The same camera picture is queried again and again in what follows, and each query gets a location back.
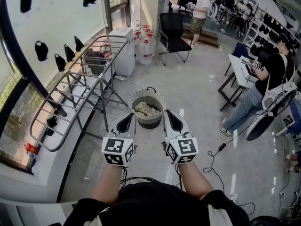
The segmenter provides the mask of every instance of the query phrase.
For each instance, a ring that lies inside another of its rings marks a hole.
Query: man in white shirt
[[[197,0],[195,7],[191,7],[193,11],[193,17],[191,20],[191,32],[194,33],[191,48],[196,48],[196,43],[199,39],[199,34],[202,31],[203,24],[206,20],[206,14],[210,7],[210,0]]]

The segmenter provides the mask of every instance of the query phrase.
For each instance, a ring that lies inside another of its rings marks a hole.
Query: khaki shorts
[[[201,30],[202,30],[202,27],[203,27],[203,24],[205,21],[206,21],[206,18],[192,17],[191,32],[194,34],[201,33]]]

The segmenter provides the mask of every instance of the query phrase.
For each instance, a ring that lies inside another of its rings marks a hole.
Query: woman with backpack
[[[263,70],[253,67],[253,72],[259,78],[255,86],[249,89],[231,115],[222,121],[221,132],[230,136],[233,131],[242,126],[251,115],[262,110],[262,99],[268,90],[278,87],[290,80],[294,73],[293,43],[291,38],[280,33],[278,42],[279,53],[272,54],[262,66]]]

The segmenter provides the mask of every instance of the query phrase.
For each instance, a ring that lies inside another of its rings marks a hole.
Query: white wall
[[[32,0],[29,12],[20,12],[20,0],[7,0],[9,18],[18,43],[33,71],[47,86],[58,72],[55,53],[65,58],[64,44],[75,52],[74,36],[83,43],[104,28],[102,1],[83,7],[83,0]],[[48,59],[40,62],[35,42],[48,46]]]
[[[158,1],[159,0],[141,0],[140,3],[140,24],[150,25],[154,34],[157,34]]]
[[[140,0],[129,0],[131,26],[133,30],[140,29]]]

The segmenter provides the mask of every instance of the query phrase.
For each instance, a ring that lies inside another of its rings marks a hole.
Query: black cap
[[[292,41],[291,41],[292,39],[290,37],[288,37],[287,35],[285,35],[284,33],[281,32],[279,34],[278,40],[285,43],[287,49],[292,48],[292,44],[293,44]]]

